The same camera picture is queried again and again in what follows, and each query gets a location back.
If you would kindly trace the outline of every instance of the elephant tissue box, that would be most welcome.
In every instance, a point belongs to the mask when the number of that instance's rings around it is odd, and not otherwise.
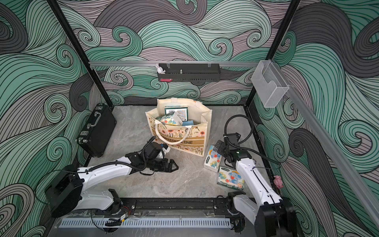
[[[215,146],[211,146],[207,152],[207,157],[204,161],[204,168],[209,169],[217,173],[218,168],[220,167],[220,161],[222,156],[217,152],[213,151]]]
[[[217,184],[235,190],[243,190],[245,180],[242,179],[237,170],[220,167],[220,170],[218,171]]]

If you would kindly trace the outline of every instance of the tissue box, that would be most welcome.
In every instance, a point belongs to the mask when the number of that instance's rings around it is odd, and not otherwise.
[[[183,124],[177,112],[172,112],[172,113],[157,117],[156,120],[159,120],[163,124],[172,125],[172,126],[181,126]]]
[[[209,151],[205,158],[204,168],[212,170],[217,173],[218,168],[220,167],[220,161],[221,161],[222,156],[218,154],[217,152],[213,151],[214,147],[215,146],[211,146],[209,148]]]
[[[218,171],[217,184],[235,190],[243,190],[245,180],[242,179],[237,170],[220,167],[220,170]]]

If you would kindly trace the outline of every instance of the white vent grille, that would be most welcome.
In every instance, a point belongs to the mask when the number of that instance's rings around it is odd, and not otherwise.
[[[99,227],[106,227],[108,218],[93,218]],[[121,228],[231,228],[228,218],[128,218]],[[96,228],[91,218],[65,218],[59,228]]]

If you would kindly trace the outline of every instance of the marble floor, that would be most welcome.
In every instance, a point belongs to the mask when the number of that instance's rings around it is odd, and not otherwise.
[[[112,161],[133,151],[139,151],[152,136],[147,125],[146,111],[154,107],[148,106],[116,106],[113,114],[117,119],[116,128],[101,158],[92,158],[89,166]],[[242,106],[212,106],[212,122],[209,142],[214,145],[222,140],[225,122],[233,115],[245,112]],[[228,125],[228,132],[238,132],[244,139],[250,131],[249,123],[244,118],[235,118]],[[251,136],[245,147],[258,150],[254,137]],[[257,166],[264,166],[262,159],[251,152]],[[152,176],[134,173],[100,183],[94,189],[107,190],[113,188],[123,198],[210,198],[217,195],[226,196],[233,189],[216,184],[217,173],[203,167],[204,157],[191,155],[171,149],[165,158],[174,159],[179,170],[172,173],[157,172]],[[269,183],[265,170],[262,175]],[[252,197],[248,187],[244,191]]]

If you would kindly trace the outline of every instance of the wave pattern wallpaper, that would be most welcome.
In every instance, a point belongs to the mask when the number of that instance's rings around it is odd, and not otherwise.
[[[307,0],[307,5],[317,0]],[[259,61],[290,0],[58,0],[90,60]],[[153,67],[98,67],[115,104],[191,98],[244,104],[255,68],[222,68],[220,82],[159,82]]]
[[[102,100],[45,0],[0,1],[0,235],[51,225],[44,189],[88,154],[76,135]]]
[[[378,29],[378,0],[322,0],[296,11],[274,57],[377,197]],[[270,109],[258,96],[253,104],[266,153],[283,162],[273,172],[282,177],[282,194],[294,204],[305,236],[379,236],[291,98]]]

